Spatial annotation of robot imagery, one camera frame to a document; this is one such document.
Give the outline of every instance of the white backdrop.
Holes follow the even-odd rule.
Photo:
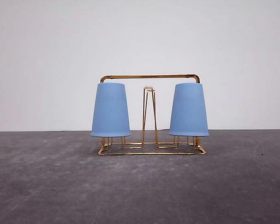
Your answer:
[[[0,131],[91,130],[102,76],[184,73],[201,79],[209,129],[280,129],[280,0],[0,0]],[[163,129],[188,81],[120,81],[131,129],[143,86]]]

